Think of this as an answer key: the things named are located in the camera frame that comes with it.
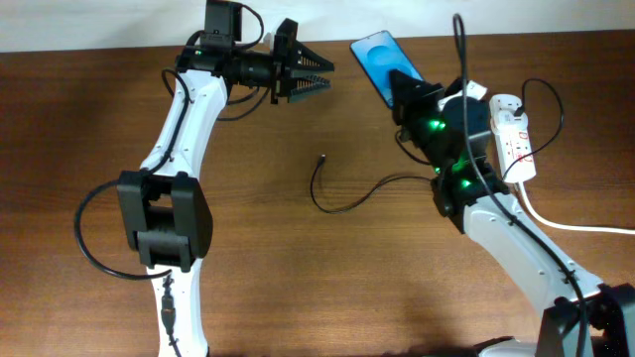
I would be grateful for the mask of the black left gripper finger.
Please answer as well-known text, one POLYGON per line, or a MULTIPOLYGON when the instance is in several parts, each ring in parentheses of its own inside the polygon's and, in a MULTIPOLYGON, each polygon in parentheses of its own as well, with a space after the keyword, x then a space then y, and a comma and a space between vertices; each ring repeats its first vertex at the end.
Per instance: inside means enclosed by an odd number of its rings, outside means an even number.
POLYGON ((296 78, 288 95, 289 103, 296 103, 331 89, 329 79, 318 75, 296 78))
POLYGON ((298 70, 308 70, 312 72, 334 71, 334 64, 331 61, 316 54, 300 42, 294 43, 292 52, 292 65, 298 70))

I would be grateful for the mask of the blue Galaxy smartphone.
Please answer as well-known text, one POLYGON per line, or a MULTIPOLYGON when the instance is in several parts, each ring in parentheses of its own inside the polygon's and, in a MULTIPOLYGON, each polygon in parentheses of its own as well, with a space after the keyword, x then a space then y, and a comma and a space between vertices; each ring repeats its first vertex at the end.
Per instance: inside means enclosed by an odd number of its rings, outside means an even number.
POLYGON ((351 43, 349 48, 389 109, 393 108, 389 79, 391 70, 397 69, 412 78, 423 79, 401 46, 387 30, 357 40, 351 43))

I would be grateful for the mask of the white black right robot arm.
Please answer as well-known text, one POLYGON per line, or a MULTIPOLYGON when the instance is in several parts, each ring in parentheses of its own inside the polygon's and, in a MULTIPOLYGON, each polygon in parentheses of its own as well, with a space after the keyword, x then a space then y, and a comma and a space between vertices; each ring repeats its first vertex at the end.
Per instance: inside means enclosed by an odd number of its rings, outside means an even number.
POLYGON ((485 101, 475 94, 475 83, 447 96, 441 85, 397 69, 388 78, 395 123, 438 174, 432 188, 440 215, 499 263, 542 319, 534 343, 500 337, 464 354, 633 355, 633 286, 609 286, 569 257, 528 217, 487 162, 491 137, 502 166, 528 148, 521 99, 499 94, 485 101))

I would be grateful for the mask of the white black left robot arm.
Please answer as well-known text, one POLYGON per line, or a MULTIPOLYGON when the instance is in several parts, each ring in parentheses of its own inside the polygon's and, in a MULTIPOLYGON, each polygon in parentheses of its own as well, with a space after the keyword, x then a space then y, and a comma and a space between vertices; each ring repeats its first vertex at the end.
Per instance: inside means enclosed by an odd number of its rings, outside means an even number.
POLYGON ((330 88, 334 65, 298 41, 286 19, 267 53, 241 50, 227 35, 206 28, 188 44, 169 73, 173 101, 162 132, 137 171, 124 171, 117 194, 130 248, 146 267, 160 328, 162 356, 207 356, 200 271, 213 218, 199 181, 212 129, 234 85, 260 87, 273 102, 297 102, 330 88))

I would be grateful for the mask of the black charger plug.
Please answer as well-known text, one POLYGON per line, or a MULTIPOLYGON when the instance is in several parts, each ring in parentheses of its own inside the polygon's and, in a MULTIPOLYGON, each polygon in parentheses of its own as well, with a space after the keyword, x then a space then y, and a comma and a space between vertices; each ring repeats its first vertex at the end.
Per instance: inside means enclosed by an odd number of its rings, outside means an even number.
POLYGON ((521 117, 525 113, 525 105, 521 104, 514 112, 515 117, 521 117))

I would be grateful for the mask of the white power strip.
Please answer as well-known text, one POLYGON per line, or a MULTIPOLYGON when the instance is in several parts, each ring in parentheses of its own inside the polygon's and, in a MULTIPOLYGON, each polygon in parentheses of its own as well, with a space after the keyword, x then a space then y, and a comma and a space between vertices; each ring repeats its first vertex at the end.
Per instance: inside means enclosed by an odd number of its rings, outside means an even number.
POLYGON ((521 99, 511 94, 497 94, 489 101, 490 126, 494 134, 499 168, 503 181, 518 183, 536 175, 528 133, 528 116, 516 114, 521 99))

